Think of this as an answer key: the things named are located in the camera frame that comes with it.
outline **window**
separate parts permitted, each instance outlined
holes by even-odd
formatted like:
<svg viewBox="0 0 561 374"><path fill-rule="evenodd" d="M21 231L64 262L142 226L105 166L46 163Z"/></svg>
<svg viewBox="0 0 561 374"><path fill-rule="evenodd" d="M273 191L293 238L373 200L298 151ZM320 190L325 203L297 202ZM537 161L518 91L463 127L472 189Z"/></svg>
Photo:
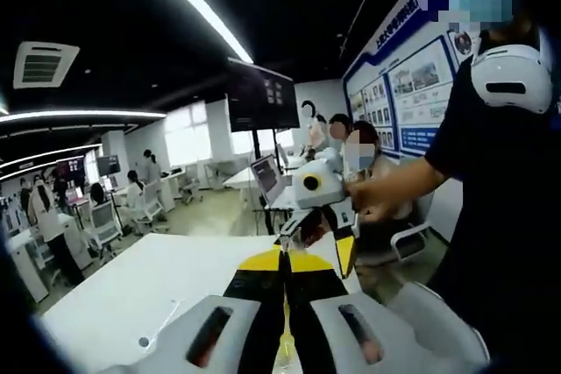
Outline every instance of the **window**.
<svg viewBox="0 0 561 374"><path fill-rule="evenodd" d="M185 166L212 158L204 102L169 113L164 131L170 166Z"/></svg>
<svg viewBox="0 0 561 374"><path fill-rule="evenodd" d="M99 182L99 172L97 171L97 155L96 151L86 153L84 159L86 164L86 180L90 185Z"/></svg>
<svg viewBox="0 0 561 374"><path fill-rule="evenodd" d="M226 116L228 119L228 102L225 102ZM295 140L292 136L290 129L285 131L278 131L276 133L277 142L285 149L292 148L295 145ZM269 130L257 131L257 138L259 140L259 148L262 153L274 151L273 132ZM231 149L234 155L242 155L253 151L253 136L250 131L237 131L230 132Z"/></svg>

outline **white shirt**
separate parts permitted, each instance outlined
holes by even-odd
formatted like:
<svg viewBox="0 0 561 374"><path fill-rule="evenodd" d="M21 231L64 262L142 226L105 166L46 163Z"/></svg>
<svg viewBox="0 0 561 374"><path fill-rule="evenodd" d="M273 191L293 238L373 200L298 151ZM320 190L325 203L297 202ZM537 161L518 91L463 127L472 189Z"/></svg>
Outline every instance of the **white shirt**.
<svg viewBox="0 0 561 374"><path fill-rule="evenodd" d="M43 240L47 243L57 236L64 233L64 228L59 221L59 214L56 210L53 193L48 186L41 184L45 188L46 197L50 203L49 209L46 210L45 203L41 200L39 189L36 185L32 190L29 200L29 213L32 219L37 219L39 233L43 236Z"/></svg>
<svg viewBox="0 0 561 374"><path fill-rule="evenodd" d="M146 184L154 183L154 181L160 180L161 168L160 164L153 163L152 158L146 159L145 167Z"/></svg>
<svg viewBox="0 0 561 374"><path fill-rule="evenodd" d="M126 191L126 204L128 208L134 211L138 211L143 208L144 203L142 199L142 190L137 183L131 183L128 186Z"/></svg>

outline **wall-mounted monitor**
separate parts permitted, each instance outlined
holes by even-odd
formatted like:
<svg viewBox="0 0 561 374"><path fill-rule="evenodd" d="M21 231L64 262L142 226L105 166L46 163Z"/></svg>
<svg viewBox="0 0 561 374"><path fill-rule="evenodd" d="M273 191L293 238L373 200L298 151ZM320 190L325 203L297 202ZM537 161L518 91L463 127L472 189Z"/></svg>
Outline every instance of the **wall-mounted monitor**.
<svg viewBox="0 0 561 374"><path fill-rule="evenodd" d="M229 62L226 94L232 132L300 127L292 79L243 61Z"/></svg>
<svg viewBox="0 0 561 374"><path fill-rule="evenodd" d="M119 173L121 166L119 165L119 158L117 155L109 155L107 157L99 157L97 159L97 171L100 177Z"/></svg>

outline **black pants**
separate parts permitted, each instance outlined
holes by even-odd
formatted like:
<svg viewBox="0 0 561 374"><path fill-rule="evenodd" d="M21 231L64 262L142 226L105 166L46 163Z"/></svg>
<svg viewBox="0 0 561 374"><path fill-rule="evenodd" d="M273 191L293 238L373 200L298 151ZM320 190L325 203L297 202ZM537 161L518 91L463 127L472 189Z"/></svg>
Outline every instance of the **black pants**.
<svg viewBox="0 0 561 374"><path fill-rule="evenodd" d="M64 235L59 235L47 242L49 249L53 253L54 262L60 267L60 271L73 286L78 286L84 280L82 271L76 264Z"/></svg>

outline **computer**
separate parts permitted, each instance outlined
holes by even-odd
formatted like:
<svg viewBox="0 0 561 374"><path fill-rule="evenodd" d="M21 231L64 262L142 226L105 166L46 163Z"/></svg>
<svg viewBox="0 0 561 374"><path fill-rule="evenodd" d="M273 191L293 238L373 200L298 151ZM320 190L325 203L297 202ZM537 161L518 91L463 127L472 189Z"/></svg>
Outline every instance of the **computer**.
<svg viewBox="0 0 561 374"><path fill-rule="evenodd" d="M250 167L267 204L273 206L285 188L284 179L274 162L274 155L260 158L252 162Z"/></svg>

